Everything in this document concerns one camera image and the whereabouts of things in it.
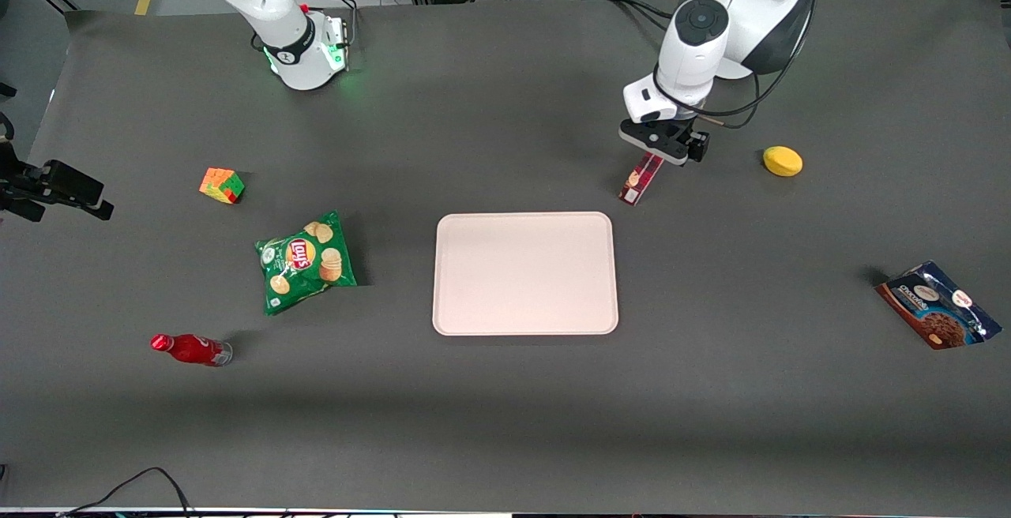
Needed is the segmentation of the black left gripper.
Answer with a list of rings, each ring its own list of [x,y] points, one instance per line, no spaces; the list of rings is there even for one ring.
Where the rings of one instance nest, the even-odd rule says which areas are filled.
[[[692,132],[692,121],[676,121],[676,119],[639,123],[625,119],[618,125],[618,136],[624,141],[642,148],[654,157],[679,166],[690,161]]]

